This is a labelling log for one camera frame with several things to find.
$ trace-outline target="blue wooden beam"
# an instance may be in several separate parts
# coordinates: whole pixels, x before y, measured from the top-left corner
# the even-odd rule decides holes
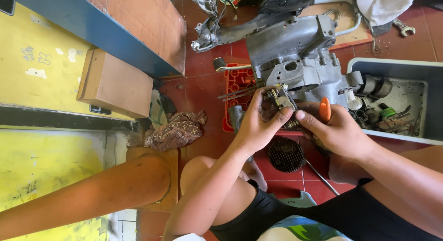
[[[15,1],[149,75],[180,75],[122,25],[86,0]]]

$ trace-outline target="black shorts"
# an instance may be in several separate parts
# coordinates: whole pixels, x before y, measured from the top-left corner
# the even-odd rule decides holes
[[[220,241],[256,241],[275,223],[291,215],[299,215],[335,228],[352,240],[432,240],[442,241],[432,234],[405,221],[372,197],[362,185],[327,202],[308,208],[289,206],[258,188],[252,203],[239,216],[209,229]]]

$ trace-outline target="flip-flop sandal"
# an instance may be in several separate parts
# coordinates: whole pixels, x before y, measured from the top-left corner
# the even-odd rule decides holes
[[[164,112],[158,90],[152,90],[149,119],[151,120],[154,129],[158,129],[160,126],[168,124],[168,118]]]

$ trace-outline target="orange screwdriver handle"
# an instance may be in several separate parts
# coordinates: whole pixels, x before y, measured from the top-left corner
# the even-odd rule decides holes
[[[320,118],[326,124],[331,119],[331,105],[327,97],[323,97],[320,101],[320,108],[318,109]]]

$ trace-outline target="hand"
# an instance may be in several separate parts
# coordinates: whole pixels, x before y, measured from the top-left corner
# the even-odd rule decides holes
[[[319,102],[303,102],[297,106],[300,110],[296,111],[296,119],[305,128],[305,136],[311,139],[312,134],[316,135],[333,153],[359,159],[374,152],[378,146],[340,105],[331,104],[331,119],[326,124],[312,115],[318,115]]]
[[[262,117],[263,96],[270,88],[272,86],[259,88],[255,91],[240,129],[231,144],[232,147],[245,151],[248,155],[246,158],[264,148],[293,114],[292,110],[286,107],[277,112],[269,121]]]

